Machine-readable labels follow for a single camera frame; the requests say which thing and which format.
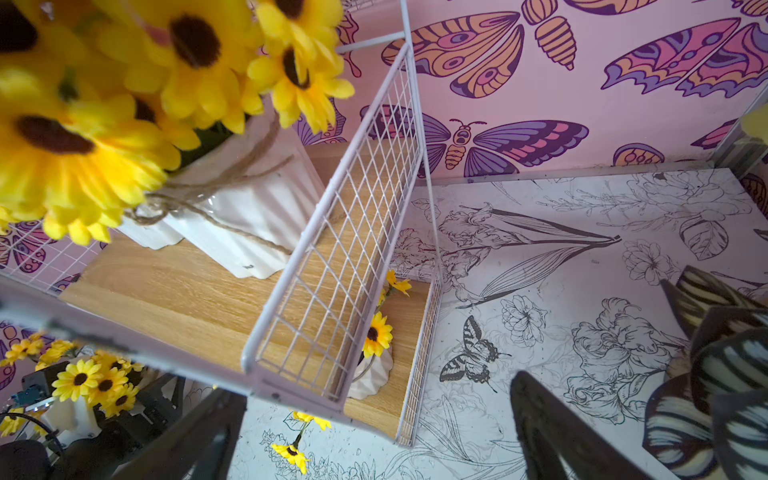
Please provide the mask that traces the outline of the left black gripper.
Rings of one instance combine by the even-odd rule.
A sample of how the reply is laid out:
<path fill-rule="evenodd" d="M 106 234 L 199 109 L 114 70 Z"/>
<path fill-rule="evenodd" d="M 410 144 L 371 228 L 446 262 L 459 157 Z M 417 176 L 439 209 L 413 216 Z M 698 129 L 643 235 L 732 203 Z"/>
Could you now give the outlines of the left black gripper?
<path fill-rule="evenodd" d="M 109 393 L 109 413 L 85 398 L 52 396 L 60 362 L 22 379 L 22 390 L 1 411 L 3 479 L 109 479 L 183 413 L 185 379 L 170 373 L 127 374 Z"/>

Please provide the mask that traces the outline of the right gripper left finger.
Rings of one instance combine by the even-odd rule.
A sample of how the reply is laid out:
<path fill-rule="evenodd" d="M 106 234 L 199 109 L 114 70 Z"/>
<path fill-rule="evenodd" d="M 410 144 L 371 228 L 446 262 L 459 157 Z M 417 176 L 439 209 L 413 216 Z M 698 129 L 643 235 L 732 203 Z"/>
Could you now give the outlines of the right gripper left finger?
<path fill-rule="evenodd" d="M 114 479 L 225 479 L 247 407 L 243 395 L 217 389 L 173 424 Z"/>

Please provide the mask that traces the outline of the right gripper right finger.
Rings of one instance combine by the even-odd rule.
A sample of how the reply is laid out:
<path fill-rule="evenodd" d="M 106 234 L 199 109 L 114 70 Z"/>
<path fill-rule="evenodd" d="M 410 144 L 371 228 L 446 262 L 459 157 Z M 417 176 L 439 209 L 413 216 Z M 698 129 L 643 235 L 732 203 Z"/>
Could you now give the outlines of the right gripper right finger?
<path fill-rule="evenodd" d="M 646 479 L 641 469 L 526 371 L 510 384 L 518 441 L 530 479 Z"/>

